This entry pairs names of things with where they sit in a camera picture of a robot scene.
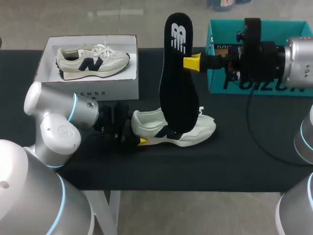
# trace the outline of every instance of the black insole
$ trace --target black insole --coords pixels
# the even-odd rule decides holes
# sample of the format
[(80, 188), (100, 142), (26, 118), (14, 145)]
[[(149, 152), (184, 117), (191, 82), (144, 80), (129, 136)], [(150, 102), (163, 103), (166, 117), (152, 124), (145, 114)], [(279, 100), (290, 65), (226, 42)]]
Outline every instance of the black insole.
[(192, 55), (193, 28), (183, 13), (171, 15), (164, 30), (164, 61), (159, 99), (169, 128), (179, 133), (191, 131), (199, 114), (199, 98), (190, 70), (183, 58)]

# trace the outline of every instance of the yellow clip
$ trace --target yellow clip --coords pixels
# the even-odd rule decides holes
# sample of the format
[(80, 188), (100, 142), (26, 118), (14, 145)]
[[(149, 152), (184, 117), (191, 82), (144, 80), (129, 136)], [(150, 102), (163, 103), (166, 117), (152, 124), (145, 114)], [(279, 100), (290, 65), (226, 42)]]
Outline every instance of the yellow clip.
[(201, 53), (184, 57), (184, 68), (200, 72), (200, 56)]
[(144, 139), (144, 138), (140, 138), (140, 143), (137, 145), (137, 146), (139, 146), (139, 145), (145, 145), (145, 143), (147, 143), (148, 142), (148, 140), (146, 140), (146, 139)]

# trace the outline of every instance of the new balance sneaker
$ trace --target new balance sneaker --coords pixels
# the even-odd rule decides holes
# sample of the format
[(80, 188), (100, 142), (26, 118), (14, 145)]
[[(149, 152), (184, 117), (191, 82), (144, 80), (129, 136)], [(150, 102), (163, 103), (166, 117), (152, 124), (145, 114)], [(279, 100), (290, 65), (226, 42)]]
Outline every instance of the new balance sneaker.
[(174, 143), (180, 147), (187, 147), (200, 143), (209, 138), (215, 131), (214, 119), (202, 115), (202, 109), (195, 127), (188, 133), (177, 133), (169, 129), (162, 110), (152, 112), (139, 112), (136, 110), (132, 116), (132, 129), (135, 135), (146, 139), (140, 145), (151, 145), (162, 142)]
[(59, 48), (56, 64), (64, 80), (73, 80), (88, 76), (112, 76), (125, 68), (129, 60), (128, 53), (113, 50), (105, 44), (83, 44), (76, 50)]

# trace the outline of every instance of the new balance logo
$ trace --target new balance logo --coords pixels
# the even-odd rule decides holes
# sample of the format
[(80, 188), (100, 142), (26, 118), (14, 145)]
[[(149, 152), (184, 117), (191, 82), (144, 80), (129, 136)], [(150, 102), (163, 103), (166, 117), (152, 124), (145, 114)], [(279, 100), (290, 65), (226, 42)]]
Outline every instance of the new balance logo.
[(172, 23), (172, 37), (172, 47), (185, 54), (186, 48), (183, 44), (186, 43), (186, 29), (183, 26), (178, 26), (176, 23)]
[(98, 71), (102, 65), (103, 60), (98, 57), (96, 63), (94, 63), (93, 58), (86, 58), (78, 68), (80, 71), (85, 71), (87, 68), (89, 71)]
[(156, 138), (167, 137), (168, 139), (179, 140), (183, 134), (177, 133), (171, 130), (167, 125), (163, 126), (162, 129), (155, 135)]

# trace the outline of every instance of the white shoelace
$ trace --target white shoelace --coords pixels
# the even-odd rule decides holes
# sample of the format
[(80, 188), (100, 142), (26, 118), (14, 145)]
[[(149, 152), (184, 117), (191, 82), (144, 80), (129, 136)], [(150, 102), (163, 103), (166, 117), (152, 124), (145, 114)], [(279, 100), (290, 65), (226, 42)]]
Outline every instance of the white shoelace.
[(201, 106), (201, 107), (199, 107), (199, 115), (201, 115), (202, 114), (202, 110), (204, 109), (204, 107), (203, 106)]
[(115, 51), (111, 49), (110, 47), (107, 47), (105, 42), (104, 42), (104, 45), (97, 44), (93, 47), (94, 49), (92, 49), (92, 51), (95, 52), (94, 56), (109, 58), (110, 55), (115, 55)]

